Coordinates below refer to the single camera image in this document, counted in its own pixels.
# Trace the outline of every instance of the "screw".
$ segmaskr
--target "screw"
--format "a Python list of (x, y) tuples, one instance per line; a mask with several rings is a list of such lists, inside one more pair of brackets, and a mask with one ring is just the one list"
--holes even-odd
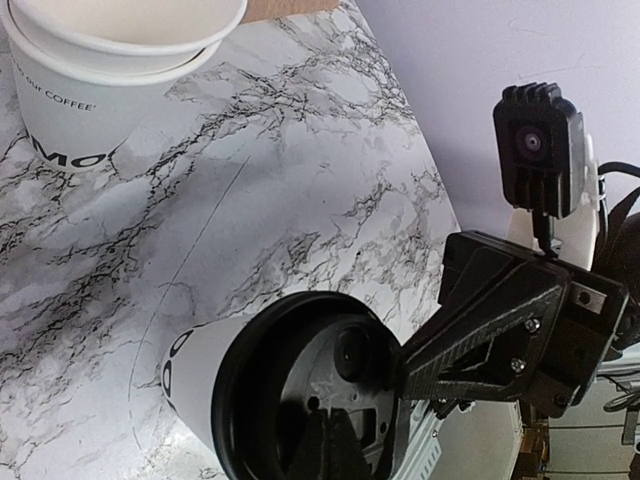
[(524, 328), (527, 329), (527, 332), (533, 334), (540, 330), (540, 320), (537, 318), (530, 318), (526, 322), (524, 322)]
[(566, 395), (559, 393), (554, 397), (553, 403), (555, 403), (557, 407), (565, 408), (569, 406), (569, 399)]
[(519, 358), (514, 358), (511, 360), (511, 370), (515, 373), (522, 373), (524, 369), (527, 368), (527, 362), (524, 360), (520, 360)]

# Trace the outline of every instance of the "paper cup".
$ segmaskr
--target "paper cup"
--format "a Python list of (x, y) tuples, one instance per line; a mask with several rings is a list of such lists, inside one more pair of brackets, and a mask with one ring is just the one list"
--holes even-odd
[[(183, 36), (192, 38), (194, 34), (191, 32), (201, 32), (201, 38), (170, 45), (138, 45), (72, 31), (55, 19), (48, 18), (29, 0), (9, 2), (20, 31), (48, 55), (88, 70), (131, 75), (171, 70), (191, 61), (204, 48), (215, 50), (222, 39), (238, 26), (247, 9), (247, 0), (221, 0), (217, 3), (219, 8), (213, 18), (195, 16), (184, 25), (175, 27), (178, 29), (176, 41)], [(132, 20), (130, 27), (134, 30), (142, 28)]]
[(191, 62), (159, 74), (100, 74), (37, 49), (17, 29), (6, 0), (2, 6), (29, 142), (48, 166), (65, 172), (86, 172), (111, 160), (173, 83), (215, 52), (215, 47), (205, 49)]
[(386, 383), (399, 350), (359, 301), (305, 292), (255, 317), (185, 332), (164, 357), (161, 384), (229, 478), (285, 478), (320, 408), (349, 414), (367, 463), (384, 479), (402, 462), (408, 435), (409, 416), (398, 413), (404, 403)]

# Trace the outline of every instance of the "camera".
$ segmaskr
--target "camera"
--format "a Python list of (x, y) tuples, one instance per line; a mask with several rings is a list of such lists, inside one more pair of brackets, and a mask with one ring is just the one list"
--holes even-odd
[(495, 107), (502, 185), (506, 200), (539, 218), (564, 218), (585, 188), (582, 114), (557, 84), (508, 87)]

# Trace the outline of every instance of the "printed logo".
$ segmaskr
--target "printed logo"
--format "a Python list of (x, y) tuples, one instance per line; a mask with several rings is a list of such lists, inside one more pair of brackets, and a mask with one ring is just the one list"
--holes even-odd
[(54, 162), (60, 167), (66, 167), (66, 166), (69, 166), (69, 165), (74, 167), (74, 168), (94, 167), (94, 166), (98, 165), (99, 163), (104, 162), (105, 160), (112, 160), (113, 156), (116, 154), (118, 149), (124, 143), (124, 142), (122, 142), (120, 145), (118, 145), (116, 148), (114, 148), (113, 151), (111, 151), (110, 153), (100, 153), (100, 154), (97, 154), (97, 155), (88, 155), (86, 157), (79, 157), (79, 158), (71, 158), (70, 159), (68, 155), (65, 155), (63, 153), (47, 152), (44, 149), (44, 147), (42, 146), (42, 144), (40, 143), (40, 141), (36, 137), (31, 135), (31, 133), (29, 133), (28, 130), (27, 130), (27, 136), (31, 140), (31, 144), (33, 146), (33, 149), (36, 152), (38, 152), (40, 155), (42, 155), (42, 157), (45, 160), (47, 160), (49, 162)]
[(164, 389), (164, 394), (167, 397), (167, 402), (169, 403), (169, 406), (173, 410), (175, 410), (176, 407), (174, 407), (173, 404), (170, 401), (170, 398), (171, 398), (171, 374), (172, 374), (172, 369), (173, 369), (173, 364), (171, 363), (171, 359), (178, 354), (178, 352), (184, 346), (184, 344), (187, 342), (189, 337), (191, 335), (193, 335), (193, 332), (194, 332), (194, 330), (191, 329), (188, 332), (185, 332), (182, 335), (180, 335), (176, 339), (176, 341), (173, 342), (173, 345), (171, 345), (171, 348), (169, 349), (169, 360), (167, 360), (167, 362), (164, 364), (164, 367), (162, 367), (162, 388)]

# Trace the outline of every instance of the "marble countertop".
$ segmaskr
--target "marble countertop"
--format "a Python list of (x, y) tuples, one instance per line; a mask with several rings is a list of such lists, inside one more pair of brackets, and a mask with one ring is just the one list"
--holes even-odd
[(178, 334), (304, 289), (401, 341), (436, 308), (457, 223), (351, 3), (242, 26), (83, 176), (34, 157), (0, 52), (0, 480), (225, 478), (162, 398)]

